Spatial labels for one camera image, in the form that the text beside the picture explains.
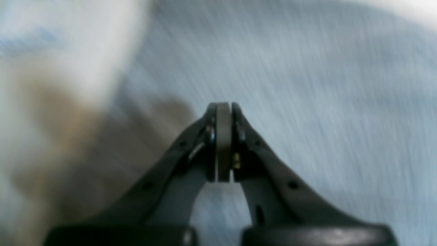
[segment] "blurry background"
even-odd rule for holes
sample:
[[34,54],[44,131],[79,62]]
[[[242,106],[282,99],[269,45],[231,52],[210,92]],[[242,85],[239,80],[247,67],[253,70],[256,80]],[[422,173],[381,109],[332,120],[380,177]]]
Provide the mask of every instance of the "blurry background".
[[[437,3],[0,1],[0,245],[41,245],[130,187],[209,102],[236,101],[328,201],[437,245]],[[203,245],[250,225],[207,185]]]

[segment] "light blue surface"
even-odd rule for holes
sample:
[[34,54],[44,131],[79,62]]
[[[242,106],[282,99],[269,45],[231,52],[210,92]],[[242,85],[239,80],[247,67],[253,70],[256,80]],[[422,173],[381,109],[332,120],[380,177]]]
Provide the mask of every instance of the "light blue surface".
[[[437,245],[433,32],[330,1],[160,0],[127,86],[138,105],[175,98],[195,118],[238,102],[331,203],[403,246]],[[208,186],[195,207],[204,245],[235,245],[250,223],[238,189]]]

